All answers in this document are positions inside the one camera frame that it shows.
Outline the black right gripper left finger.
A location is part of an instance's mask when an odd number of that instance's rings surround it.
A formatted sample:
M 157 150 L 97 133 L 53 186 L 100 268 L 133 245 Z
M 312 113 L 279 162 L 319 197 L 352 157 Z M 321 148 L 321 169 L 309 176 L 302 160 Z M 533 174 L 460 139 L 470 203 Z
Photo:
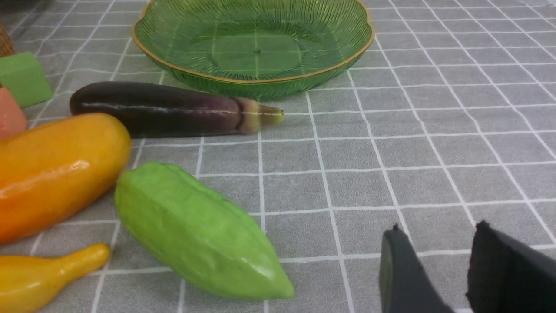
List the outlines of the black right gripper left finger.
M 452 313 L 429 280 L 408 236 L 395 224 L 382 236 L 378 274 L 384 313 Z

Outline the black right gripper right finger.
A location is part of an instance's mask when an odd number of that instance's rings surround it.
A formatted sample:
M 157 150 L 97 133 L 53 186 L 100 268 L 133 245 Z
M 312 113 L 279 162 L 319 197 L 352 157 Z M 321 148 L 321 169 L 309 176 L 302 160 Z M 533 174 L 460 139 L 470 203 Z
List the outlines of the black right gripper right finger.
M 467 272 L 467 301 L 475 313 L 553 313 L 556 263 L 489 226 L 476 226 Z

